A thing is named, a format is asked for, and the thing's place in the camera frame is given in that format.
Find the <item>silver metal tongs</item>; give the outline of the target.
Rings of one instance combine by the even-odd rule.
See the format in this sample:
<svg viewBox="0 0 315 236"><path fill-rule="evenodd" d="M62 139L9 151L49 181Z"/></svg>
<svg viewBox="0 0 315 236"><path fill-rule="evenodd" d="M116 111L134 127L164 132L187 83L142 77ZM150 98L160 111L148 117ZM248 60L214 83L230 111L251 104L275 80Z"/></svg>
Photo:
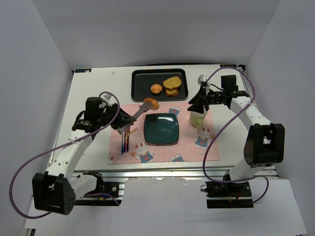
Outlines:
<svg viewBox="0 0 315 236"><path fill-rule="evenodd" d="M141 105L140 109L133 115L133 117L138 119L144 112L146 112L148 110L149 110L148 107L143 103Z"/></svg>

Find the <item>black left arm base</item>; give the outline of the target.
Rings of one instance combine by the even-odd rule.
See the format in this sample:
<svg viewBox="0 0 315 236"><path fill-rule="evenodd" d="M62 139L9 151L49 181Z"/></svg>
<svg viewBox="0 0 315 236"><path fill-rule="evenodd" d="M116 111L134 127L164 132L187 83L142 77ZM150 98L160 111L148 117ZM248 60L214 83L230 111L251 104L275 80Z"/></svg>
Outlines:
<svg viewBox="0 0 315 236"><path fill-rule="evenodd" d="M123 183L104 179L98 172L83 172L71 178L76 206L115 206L123 199Z"/></svg>

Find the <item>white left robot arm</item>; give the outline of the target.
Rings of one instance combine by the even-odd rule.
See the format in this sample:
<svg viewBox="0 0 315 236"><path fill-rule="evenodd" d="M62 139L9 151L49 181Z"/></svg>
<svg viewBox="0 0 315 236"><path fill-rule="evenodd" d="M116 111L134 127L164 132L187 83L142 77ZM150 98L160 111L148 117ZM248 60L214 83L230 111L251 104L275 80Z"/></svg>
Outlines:
<svg viewBox="0 0 315 236"><path fill-rule="evenodd" d="M114 130L124 130L135 121L136 118L117 103L110 104L100 97L87 98L85 110L78 114L72 127L69 145L62 148L44 173L37 173L32 179L35 208L68 215L79 198L103 193L102 174L84 172L73 178L74 170L101 128L110 126Z"/></svg>

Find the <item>sesame round bun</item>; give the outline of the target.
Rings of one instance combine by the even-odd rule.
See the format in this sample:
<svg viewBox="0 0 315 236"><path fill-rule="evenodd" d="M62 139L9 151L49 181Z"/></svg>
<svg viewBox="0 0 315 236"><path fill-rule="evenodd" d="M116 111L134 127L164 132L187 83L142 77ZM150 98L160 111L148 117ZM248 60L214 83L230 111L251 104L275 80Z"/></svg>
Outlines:
<svg viewBox="0 0 315 236"><path fill-rule="evenodd" d="M153 98L145 98L144 104L148 107L150 110L157 110L159 109L159 103L154 100Z"/></svg>

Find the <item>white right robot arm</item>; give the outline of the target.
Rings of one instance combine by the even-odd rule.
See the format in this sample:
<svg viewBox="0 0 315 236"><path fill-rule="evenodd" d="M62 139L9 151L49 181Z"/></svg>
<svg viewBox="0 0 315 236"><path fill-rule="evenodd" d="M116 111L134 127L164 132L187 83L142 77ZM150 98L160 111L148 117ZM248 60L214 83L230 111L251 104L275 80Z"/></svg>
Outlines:
<svg viewBox="0 0 315 236"><path fill-rule="evenodd" d="M246 182L254 179L255 174L265 167L281 163L284 159L285 128L282 124L272 123L264 117L252 103L255 96L239 90L236 76L221 77L221 90L210 89L210 78L200 75L200 89L189 101L191 112L201 113L210 105L226 105L235 116L219 130L223 132L235 119L239 118L248 131L244 146L243 159L224 175L221 184Z"/></svg>

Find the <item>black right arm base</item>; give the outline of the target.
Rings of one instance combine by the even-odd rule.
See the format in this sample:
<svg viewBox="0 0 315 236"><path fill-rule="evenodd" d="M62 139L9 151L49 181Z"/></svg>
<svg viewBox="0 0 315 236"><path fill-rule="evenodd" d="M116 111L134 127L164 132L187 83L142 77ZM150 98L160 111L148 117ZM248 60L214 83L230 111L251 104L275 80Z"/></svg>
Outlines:
<svg viewBox="0 0 315 236"><path fill-rule="evenodd" d="M207 181L200 186L200 190L206 194L209 209L253 208L248 182L223 184Z"/></svg>

